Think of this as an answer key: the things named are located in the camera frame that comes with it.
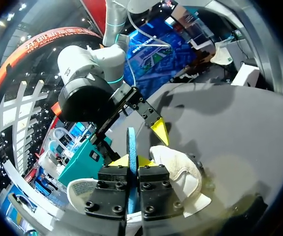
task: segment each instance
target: screw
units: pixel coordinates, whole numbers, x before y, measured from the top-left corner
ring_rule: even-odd
[[[116,182],[115,187],[119,190],[123,190],[125,188],[125,184],[119,181],[119,182]]]
[[[144,188],[145,190],[151,189],[151,183],[149,183],[149,182],[143,183],[142,186],[143,186],[143,188]]]
[[[155,208],[153,207],[153,206],[147,206],[146,208],[145,208],[145,213],[147,213],[147,214],[151,214],[151,213],[153,213],[155,211]]]
[[[99,208],[99,205],[93,203],[92,201],[89,201],[89,202],[86,202],[85,208],[88,211],[94,211]]]
[[[179,201],[173,203],[174,210],[181,210],[183,208],[183,204]]]
[[[106,183],[100,180],[97,182],[97,186],[98,188],[106,188]]]
[[[171,186],[170,182],[165,180],[165,181],[162,181],[162,185],[165,187],[165,188],[169,188]]]
[[[121,214],[123,212],[123,207],[121,206],[114,206],[112,207],[112,211],[116,214]]]

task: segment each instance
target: yellow pad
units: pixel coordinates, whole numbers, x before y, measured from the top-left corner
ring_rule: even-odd
[[[169,146],[168,132],[163,118],[157,120],[156,123],[151,126],[151,129],[166,146]]]
[[[128,154],[123,156],[122,158],[112,162],[109,166],[127,166],[128,167]],[[154,162],[149,161],[147,158],[144,158],[138,155],[138,165],[140,166],[157,166]]]

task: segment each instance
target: teal machine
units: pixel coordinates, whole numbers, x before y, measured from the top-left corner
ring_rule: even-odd
[[[93,135],[94,133],[76,150],[59,176],[58,180],[63,185],[67,186],[69,182],[80,178],[98,179],[98,172],[104,164],[104,158],[98,147],[90,142]],[[105,137],[104,141],[108,145],[112,143],[108,137]]]

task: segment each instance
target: blue sponge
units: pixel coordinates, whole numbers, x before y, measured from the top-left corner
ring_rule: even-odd
[[[132,127],[127,129],[127,153],[129,155],[129,174],[131,181],[130,196],[128,199],[128,214],[135,212],[137,204],[137,175],[138,175],[138,156],[136,150],[135,130]]]

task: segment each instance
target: display screen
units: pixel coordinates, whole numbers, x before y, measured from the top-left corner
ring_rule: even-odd
[[[160,43],[138,31],[129,35],[131,42],[127,57],[136,78],[136,85],[146,99],[196,58],[194,51],[170,23],[165,18],[156,18],[140,27],[149,35],[170,44],[170,48],[140,46]],[[125,64],[124,79],[133,85],[128,63]]]

